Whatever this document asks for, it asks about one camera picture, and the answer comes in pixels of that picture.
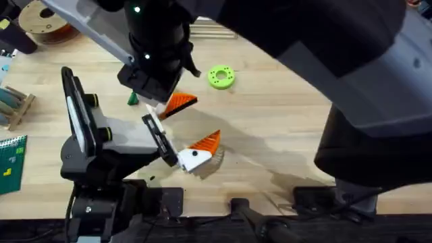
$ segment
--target spool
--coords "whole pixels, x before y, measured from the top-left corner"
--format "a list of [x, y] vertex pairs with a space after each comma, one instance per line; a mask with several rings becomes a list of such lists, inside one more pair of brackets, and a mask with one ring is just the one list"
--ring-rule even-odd
[[40, 0], [30, 2], [18, 18], [20, 27], [41, 44], [58, 44], [68, 41], [79, 32]]

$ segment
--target orange object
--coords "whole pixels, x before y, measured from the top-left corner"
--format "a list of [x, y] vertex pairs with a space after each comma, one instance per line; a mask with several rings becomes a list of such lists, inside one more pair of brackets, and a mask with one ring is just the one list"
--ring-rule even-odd
[[159, 115], [159, 119], [166, 119], [177, 112], [198, 102], [196, 96], [185, 93], [175, 93], [169, 100], [165, 111]]
[[219, 141], [221, 140], [221, 130], [218, 130], [201, 141], [193, 144], [189, 147], [189, 149], [196, 149], [202, 151], [209, 151], [212, 155], [216, 153], [217, 148], [219, 147]]
[[406, 0], [406, 3], [411, 7], [418, 7], [420, 5], [420, 0]]

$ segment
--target table surface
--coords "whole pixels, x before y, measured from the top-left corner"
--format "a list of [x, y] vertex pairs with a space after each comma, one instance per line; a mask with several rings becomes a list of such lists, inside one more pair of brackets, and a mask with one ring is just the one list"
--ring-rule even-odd
[[[157, 160], [130, 177], [150, 186], [183, 187], [188, 216], [225, 215], [233, 197], [248, 198], [261, 213], [291, 215], [293, 187], [333, 185], [334, 179], [313, 163], [329, 101], [245, 40], [196, 39], [194, 44], [203, 75], [185, 73], [178, 90], [196, 95], [199, 102], [163, 124], [178, 149], [220, 129], [223, 159], [194, 174]], [[215, 90], [207, 82], [206, 72], [217, 64], [236, 71], [229, 90]], [[86, 92], [98, 94], [106, 116], [141, 122], [146, 113], [143, 104], [126, 105], [131, 90], [117, 81], [122, 64], [85, 36], [18, 55], [3, 84], [32, 93], [36, 100], [15, 132], [0, 131], [0, 138], [28, 135], [22, 188], [0, 196], [0, 219], [65, 215], [72, 183], [60, 176], [60, 149], [70, 135], [62, 66], [72, 68]], [[378, 212], [430, 213], [430, 195], [429, 185], [397, 189], [379, 197]]]

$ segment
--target green ring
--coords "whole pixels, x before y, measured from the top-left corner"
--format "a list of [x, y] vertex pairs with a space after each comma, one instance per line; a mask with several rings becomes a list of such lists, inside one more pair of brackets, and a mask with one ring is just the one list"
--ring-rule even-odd
[[[225, 73], [224, 79], [218, 79], [217, 73]], [[209, 84], [216, 89], [224, 90], [232, 86], [234, 80], [236, 79], [234, 70], [227, 65], [216, 65], [212, 67], [207, 75], [209, 79]]]

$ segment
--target orange and white object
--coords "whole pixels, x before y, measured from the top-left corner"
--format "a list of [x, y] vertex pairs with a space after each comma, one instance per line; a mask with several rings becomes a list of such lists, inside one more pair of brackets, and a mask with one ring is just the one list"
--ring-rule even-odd
[[[151, 114], [155, 125], [161, 133], [165, 133], [161, 121], [176, 114], [177, 112], [195, 104], [198, 101], [196, 96], [185, 93], [174, 93], [166, 106], [157, 105], [153, 107], [146, 105], [148, 112]], [[198, 166], [206, 163], [216, 153], [221, 140], [221, 131], [218, 130], [202, 140], [194, 143], [188, 148], [177, 152], [173, 143], [168, 140], [173, 151], [177, 154], [178, 165], [187, 172], [192, 172]]]
[[221, 130], [218, 130], [199, 142], [178, 153], [178, 163], [187, 172], [206, 163], [216, 153], [221, 140]]

